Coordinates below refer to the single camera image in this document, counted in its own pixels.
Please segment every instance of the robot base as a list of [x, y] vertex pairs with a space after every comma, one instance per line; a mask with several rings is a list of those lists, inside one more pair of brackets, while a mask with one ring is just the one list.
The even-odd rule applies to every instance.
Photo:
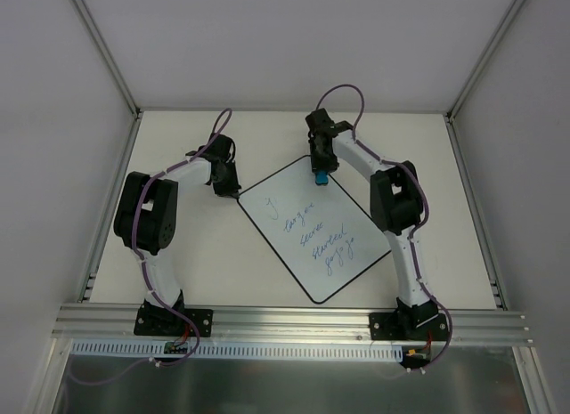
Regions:
[[[182, 291], [172, 308], [194, 322], [200, 338], [210, 337], [214, 315], [212, 310], [186, 308]], [[167, 309], [157, 307], [145, 300], [136, 314], [134, 334], [146, 337], [179, 337], [185, 331], [185, 323]], [[189, 337], [195, 337], [192, 328], [190, 328]]]
[[399, 298], [391, 313], [371, 313], [368, 317], [372, 340], [446, 341], [447, 318], [433, 301], [409, 307]]

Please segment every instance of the handwritten text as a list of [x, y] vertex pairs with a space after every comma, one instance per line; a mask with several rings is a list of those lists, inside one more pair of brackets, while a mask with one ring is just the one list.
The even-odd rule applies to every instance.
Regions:
[[343, 236], [346, 236], [344, 224], [341, 225], [340, 232], [329, 235], [329, 238], [326, 239], [322, 245], [317, 245], [315, 248], [313, 248], [313, 258], [316, 260], [322, 256], [324, 251], [334, 245], [337, 240], [341, 240]]
[[340, 267], [343, 267], [345, 265], [345, 261], [342, 258], [342, 253], [344, 252], [345, 248], [346, 248], [346, 255], [348, 256], [349, 260], [352, 260], [354, 257], [354, 251], [353, 251], [353, 242], [354, 242], [354, 238], [350, 238], [350, 240], [345, 240], [346, 243], [346, 247], [338, 247], [335, 249], [335, 252], [332, 254], [332, 256], [327, 256], [324, 260], [324, 263], [327, 265], [327, 274], [329, 276], [332, 276], [332, 265], [334, 263], [335, 260], [337, 260], [338, 265]]
[[312, 229], [310, 232], [305, 233], [303, 236], [301, 236], [301, 245], [305, 246], [307, 244], [307, 242], [309, 240], [311, 240], [311, 238], [314, 236], [314, 234], [319, 231], [322, 228], [322, 223], [318, 223], [317, 225], [314, 226], [314, 229]]
[[297, 212], [297, 215], [295, 215], [293, 218], [291, 218], [290, 220], [285, 220], [285, 228], [283, 229], [283, 231], [289, 233], [293, 229], [296, 223], [301, 223], [301, 227], [305, 227], [305, 215], [308, 212], [310, 212], [311, 208], [313, 207], [314, 204], [313, 202], [311, 202], [311, 204], [308, 207], [306, 207], [303, 211]]
[[265, 198], [265, 200], [267, 201], [267, 203], [265, 203], [266, 206], [271, 207], [273, 209], [272, 213], [269, 215], [269, 217], [272, 220], [277, 220], [279, 218], [279, 212], [277, 212], [277, 208], [275, 207], [274, 203], [277, 203], [277, 200], [275, 199], [271, 199], [271, 198]]

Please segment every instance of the whiteboard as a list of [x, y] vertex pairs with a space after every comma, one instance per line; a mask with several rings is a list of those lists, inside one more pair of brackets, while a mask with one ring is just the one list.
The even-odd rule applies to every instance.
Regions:
[[314, 183], [308, 156], [242, 192], [239, 203], [316, 304], [390, 252], [384, 234], [333, 178]]

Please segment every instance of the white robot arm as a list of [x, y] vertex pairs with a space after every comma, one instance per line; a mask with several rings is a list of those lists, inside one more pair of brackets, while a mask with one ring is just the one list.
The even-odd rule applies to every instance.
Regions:
[[389, 323], [378, 326], [382, 331], [387, 329], [379, 338], [427, 340], [445, 318], [430, 295], [423, 273], [417, 229], [424, 201], [415, 167], [409, 161], [400, 164], [379, 159], [365, 144], [355, 140], [350, 124], [335, 123], [325, 109], [313, 111], [305, 121], [317, 185], [328, 183], [328, 174], [339, 166], [338, 158], [370, 183], [370, 216], [388, 239], [398, 278], [398, 308], [387, 320]]
[[239, 195], [233, 140], [219, 132], [211, 134], [208, 144], [199, 150], [199, 157], [190, 152], [186, 160], [158, 175], [132, 172], [125, 180], [113, 230], [126, 247], [136, 246], [134, 252], [142, 263], [142, 275], [149, 289], [137, 315], [136, 335], [173, 336], [180, 335], [183, 329], [181, 317], [186, 315], [183, 292], [169, 248], [175, 235], [179, 198], [197, 186], [210, 183], [218, 196]]
[[[339, 134], [332, 142], [335, 154], [342, 158], [348, 165], [352, 166], [360, 175], [370, 182], [371, 177], [378, 171], [387, 171], [393, 168], [378, 162], [375, 158], [364, 151], [356, 144], [350, 131]], [[398, 277], [398, 297], [408, 306], [422, 305], [429, 301], [429, 297], [421, 289], [417, 282], [416, 272], [410, 250], [410, 232], [412, 226], [402, 229], [402, 233], [396, 235], [391, 231], [384, 231], [392, 250], [395, 270]], [[419, 242], [419, 235], [414, 234], [414, 240]], [[423, 260], [421, 250], [417, 254], [419, 267], [423, 271]]]

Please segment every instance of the gray wall panel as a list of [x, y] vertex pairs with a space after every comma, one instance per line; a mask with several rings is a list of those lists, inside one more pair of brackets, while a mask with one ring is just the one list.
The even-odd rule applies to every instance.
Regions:
[[511, 0], [86, 1], [141, 106], [445, 111]]
[[69, 0], [0, 0], [2, 412], [22, 412], [83, 279], [130, 121]]
[[570, 0], [530, 0], [458, 117], [511, 308], [570, 412]]

